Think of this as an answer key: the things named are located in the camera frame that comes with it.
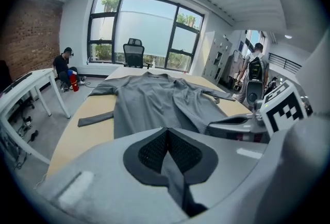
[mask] office chair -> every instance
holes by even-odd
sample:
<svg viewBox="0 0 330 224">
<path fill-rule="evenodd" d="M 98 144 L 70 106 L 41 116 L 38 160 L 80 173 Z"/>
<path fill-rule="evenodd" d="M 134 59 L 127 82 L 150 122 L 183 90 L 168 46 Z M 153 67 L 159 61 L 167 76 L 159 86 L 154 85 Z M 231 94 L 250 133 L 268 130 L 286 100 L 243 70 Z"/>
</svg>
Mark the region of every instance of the office chair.
<svg viewBox="0 0 330 224">
<path fill-rule="evenodd" d="M 125 63 L 124 66 L 143 68 L 143 53 L 144 46 L 142 46 L 141 40 L 130 38 L 128 42 L 132 44 L 124 44 L 124 54 L 125 54 Z M 146 63 L 147 69 L 149 69 L 152 64 Z"/>
</svg>

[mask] brick wall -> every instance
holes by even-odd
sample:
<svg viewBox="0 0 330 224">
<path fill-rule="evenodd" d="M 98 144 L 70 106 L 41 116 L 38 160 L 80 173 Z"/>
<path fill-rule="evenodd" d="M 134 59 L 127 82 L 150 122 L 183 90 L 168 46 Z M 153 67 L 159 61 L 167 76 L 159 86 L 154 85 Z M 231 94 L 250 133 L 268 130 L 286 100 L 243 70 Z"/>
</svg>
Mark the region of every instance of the brick wall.
<svg viewBox="0 0 330 224">
<path fill-rule="evenodd" d="M 53 0 L 17 0 L 3 25 L 0 60 L 13 80 L 32 71 L 52 67 L 60 54 L 62 3 Z"/>
</svg>

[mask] white table leg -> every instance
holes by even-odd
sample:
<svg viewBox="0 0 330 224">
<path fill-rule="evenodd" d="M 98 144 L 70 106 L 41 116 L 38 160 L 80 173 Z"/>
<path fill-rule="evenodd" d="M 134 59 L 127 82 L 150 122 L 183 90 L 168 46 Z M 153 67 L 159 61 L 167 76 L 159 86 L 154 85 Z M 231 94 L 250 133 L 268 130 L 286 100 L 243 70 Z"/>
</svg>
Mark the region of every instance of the white table leg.
<svg viewBox="0 0 330 224">
<path fill-rule="evenodd" d="M 50 76 L 49 76 L 49 80 L 50 80 L 51 85 L 52 85 L 52 87 L 53 87 L 53 89 L 54 89 L 54 91 L 55 91 L 55 94 L 56 94 L 56 96 L 57 96 L 57 99 L 58 99 L 58 101 L 60 102 L 60 105 L 61 105 L 61 107 L 62 107 L 63 112 L 66 114 L 67 118 L 70 119 L 70 114 L 69 114 L 67 108 L 65 107 L 64 102 L 63 102 L 63 100 L 62 100 L 62 98 L 61 98 L 61 95 L 60 95 L 60 93 L 59 93 L 59 91 L 58 91 L 58 88 L 57 88 L 57 86 L 56 86 L 55 76 L 54 76 L 54 73 L 53 73 L 53 72 L 51 72 L 51 74 L 50 74 Z"/>
<path fill-rule="evenodd" d="M 31 146 L 29 146 L 12 128 L 10 123 L 7 121 L 6 117 L 1 116 L 1 124 L 4 126 L 4 129 L 8 132 L 8 135 L 20 146 L 24 151 L 28 154 L 32 154 L 36 158 L 40 159 L 42 162 L 46 164 L 50 164 L 50 160 L 44 157 L 42 154 L 38 153 Z"/>
<path fill-rule="evenodd" d="M 37 86 L 35 86 L 35 88 L 36 88 L 36 91 L 37 91 L 38 97 L 39 97 L 39 99 L 41 100 L 41 103 L 42 103 L 42 105 L 43 105 L 45 111 L 48 113 L 48 116 L 51 116 L 52 113 L 51 113 L 51 111 L 49 110 L 49 108 L 47 107 L 46 102 L 45 102 L 45 100 L 43 99 L 43 96 L 41 95 L 40 90 L 37 88 Z"/>
</svg>

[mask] railing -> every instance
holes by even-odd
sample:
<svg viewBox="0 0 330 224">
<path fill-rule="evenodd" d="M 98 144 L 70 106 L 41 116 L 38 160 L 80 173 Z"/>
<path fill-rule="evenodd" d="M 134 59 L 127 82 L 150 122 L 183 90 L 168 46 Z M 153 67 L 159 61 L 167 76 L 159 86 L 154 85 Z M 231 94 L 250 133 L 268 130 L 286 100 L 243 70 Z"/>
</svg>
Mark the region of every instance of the railing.
<svg viewBox="0 0 330 224">
<path fill-rule="evenodd" d="M 269 53 L 269 62 L 284 68 L 291 73 L 296 74 L 301 66 L 284 57 Z"/>
</svg>

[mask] metal cabinet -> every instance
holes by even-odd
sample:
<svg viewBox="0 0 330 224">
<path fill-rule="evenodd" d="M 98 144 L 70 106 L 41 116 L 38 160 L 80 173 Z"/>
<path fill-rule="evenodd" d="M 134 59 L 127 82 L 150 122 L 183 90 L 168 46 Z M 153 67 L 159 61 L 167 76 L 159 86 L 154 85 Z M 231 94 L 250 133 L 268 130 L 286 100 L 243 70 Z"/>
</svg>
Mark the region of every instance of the metal cabinet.
<svg viewBox="0 0 330 224">
<path fill-rule="evenodd" d="M 213 84 L 219 83 L 222 73 L 224 72 L 231 47 L 231 42 L 225 39 L 221 34 L 214 34 L 202 77 L 206 78 Z"/>
</svg>

